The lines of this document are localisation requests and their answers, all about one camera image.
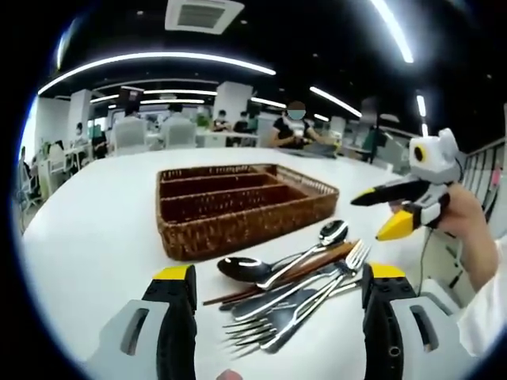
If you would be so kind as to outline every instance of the wicker basket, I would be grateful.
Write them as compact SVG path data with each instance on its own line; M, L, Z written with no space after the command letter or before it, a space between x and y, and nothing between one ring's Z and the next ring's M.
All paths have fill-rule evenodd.
M157 175L167 256L205 260L260 244L334 213L338 190L278 165L212 166Z

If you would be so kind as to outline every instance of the white pillar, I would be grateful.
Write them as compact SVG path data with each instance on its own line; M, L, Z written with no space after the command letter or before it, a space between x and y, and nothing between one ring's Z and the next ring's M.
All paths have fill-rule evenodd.
M82 133L88 135L88 117L90 115L90 101L92 93L88 89L82 89L71 95L71 109L68 113L67 141L75 139L76 126L82 123Z
M213 105L213 119L216 119L219 111L223 109L227 112L227 121L234 125L239 120L239 114L246 111L252 90L251 85L241 83L224 82L219 85Z
M340 116L333 116L331 117L330 131L340 132L343 138L345 135L345 125L347 125L347 120Z
M67 142L67 121L71 103L60 99L39 97L35 111L35 151L43 143Z

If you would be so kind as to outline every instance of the spoon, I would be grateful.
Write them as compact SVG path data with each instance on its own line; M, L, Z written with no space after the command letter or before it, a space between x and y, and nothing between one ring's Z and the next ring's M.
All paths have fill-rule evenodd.
M320 245L315 248L311 255L324 252L328 249L336 248L343 244L345 237L349 232L347 223L343 220L333 220L327 223L320 231L320 235L328 235L334 231L340 230L340 233L328 245ZM285 265L289 264L289 259L297 260L308 251L294 253L286 256L281 260L268 264L258 259L250 257L226 257L218 262L218 269L227 277L241 281L244 283L258 283L268 279L277 271L281 270Z
M263 291L267 291L273 286L275 281L294 268L298 263L303 262L313 255L317 249L321 247L330 247L339 241L343 242L345 240L344 232L348 230L349 226L342 220L333 220L327 223L320 230L320 234L318 235L319 242L316 245L309 248L303 255L285 265L281 270L273 273L268 279L257 282L257 287L260 287Z

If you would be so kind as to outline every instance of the white table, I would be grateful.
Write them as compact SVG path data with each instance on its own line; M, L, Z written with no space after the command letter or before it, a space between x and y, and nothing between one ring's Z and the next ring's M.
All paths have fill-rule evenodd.
M213 132L208 130L197 129L196 137L204 139L205 148L222 148L226 145L227 138L239 138L239 139L253 139L257 141L257 147L259 147L259 136L251 135L249 133L238 133L238 132Z
M23 237L22 262L29 287L50 330L73 359L97 349L99 332L126 302L140 298L151 277L175 265L167 258L155 223L155 174L198 165L278 163L340 188L336 217L350 224L349 239L372 245L370 260L408 268L418 263L424 233L377 242L388 206L354 207L350 200L397 176L363 162L297 158L275 150L223 148L149 152L98 160L65 183L36 214ZM309 226L241 256L274 261L313 245L325 222ZM236 290L216 269L216 260L196 265L199 302ZM325 303L276 355L239 354L220 326L231 321L217 306L196 312L196 373L214 379L227 368L245 380L364 378L365 350L360 291Z
M81 170L81 162L79 161L78 154L81 152L86 153L87 158L91 161L93 159L92 150L92 144L89 142L86 145L74 146L72 148L65 149L64 154L66 156L71 156L74 154L76 156L76 160L78 161L78 170Z

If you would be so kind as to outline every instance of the chopsticks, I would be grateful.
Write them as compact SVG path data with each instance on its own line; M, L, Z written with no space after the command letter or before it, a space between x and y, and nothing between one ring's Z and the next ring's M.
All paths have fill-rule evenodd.
M321 267L324 267L330 263L333 263L334 261L345 258L354 248L355 245L356 241L354 243L343 243L342 245L334 249L330 249L329 251L322 253L321 255L317 256L317 258L308 261L299 267L291 269L282 277L280 281L276 282L275 286L272 289L277 289L278 287L302 279L304 276L312 273L313 271ZM209 299L203 302L203 306L214 305L216 303L221 302L229 303L241 301L245 298L254 295L259 295L260 293L263 293L263 290L260 289L259 287L256 287L255 285L252 285L250 287L247 287L244 291L239 291L233 294L223 295L218 298Z

